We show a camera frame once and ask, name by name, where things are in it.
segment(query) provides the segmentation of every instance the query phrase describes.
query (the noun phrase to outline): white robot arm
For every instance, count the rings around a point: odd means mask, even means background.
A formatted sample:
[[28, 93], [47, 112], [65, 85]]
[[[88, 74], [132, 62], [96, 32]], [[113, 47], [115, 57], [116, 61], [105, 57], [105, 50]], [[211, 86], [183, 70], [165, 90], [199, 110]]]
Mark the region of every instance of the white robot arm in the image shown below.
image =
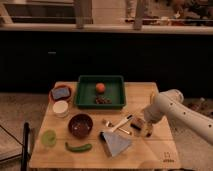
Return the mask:
[[213, 120], [185, 107], [183, 99], [182, 93], [175, 89], [157, 94], [153, 103], [143, 110], [144, 119], [149, 123], [157, 123], [164, 114], [175, 116], [213, 145]]

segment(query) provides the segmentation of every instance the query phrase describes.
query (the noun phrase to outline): tray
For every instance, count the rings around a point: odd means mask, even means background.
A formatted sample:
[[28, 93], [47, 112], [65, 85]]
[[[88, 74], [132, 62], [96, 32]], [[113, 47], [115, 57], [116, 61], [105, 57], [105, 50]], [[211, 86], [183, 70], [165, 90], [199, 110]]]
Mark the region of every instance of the tray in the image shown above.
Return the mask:
[[[106, 90], [101, 96], [110, 99], [110, 104], [96, 104], [97, 83], [105, 84]], [[75, 105], [87, 109], [122, 109], [126, 105], [124, 79], [120, 75], [81, 75], [78, 80]]]

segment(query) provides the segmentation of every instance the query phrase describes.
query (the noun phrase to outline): orange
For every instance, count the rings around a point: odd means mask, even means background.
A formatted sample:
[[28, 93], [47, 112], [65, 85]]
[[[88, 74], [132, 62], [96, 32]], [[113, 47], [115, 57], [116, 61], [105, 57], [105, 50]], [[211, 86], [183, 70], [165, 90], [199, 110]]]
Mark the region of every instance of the orange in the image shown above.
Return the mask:
[[95, 86], [95, 90], [97, 93], [104, 93], [105, 90], [106, 90], [106, 87], [104, 85], [104, 83], [97, 83], [96, 86]]

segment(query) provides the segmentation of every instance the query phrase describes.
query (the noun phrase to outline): wall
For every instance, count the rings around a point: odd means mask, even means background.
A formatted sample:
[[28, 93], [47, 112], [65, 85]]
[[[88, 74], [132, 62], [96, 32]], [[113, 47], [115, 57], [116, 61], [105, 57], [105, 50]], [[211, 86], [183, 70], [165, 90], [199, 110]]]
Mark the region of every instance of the wall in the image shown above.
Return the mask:
[[0, 91], [48, 92], [81, 74], [121, 74], [159, 90], [213, 96], [213, 36], [0, 32]]

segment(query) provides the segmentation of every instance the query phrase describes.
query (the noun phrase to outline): small bowl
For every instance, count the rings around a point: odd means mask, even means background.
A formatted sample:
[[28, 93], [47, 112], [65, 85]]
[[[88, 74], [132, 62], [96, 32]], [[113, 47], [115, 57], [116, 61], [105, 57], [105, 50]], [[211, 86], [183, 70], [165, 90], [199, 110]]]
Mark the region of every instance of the small bowl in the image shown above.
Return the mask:
[[72, 89], [67, 85], [58, 85], [50, 90], [50, 101], [57, 102], [59, 100], [70, 101], [72, 95]]
[[92, 130], [93, 121], [87, 114], [77, 114], [69, 121], [68, 129], [77, 138], [85, 138]]

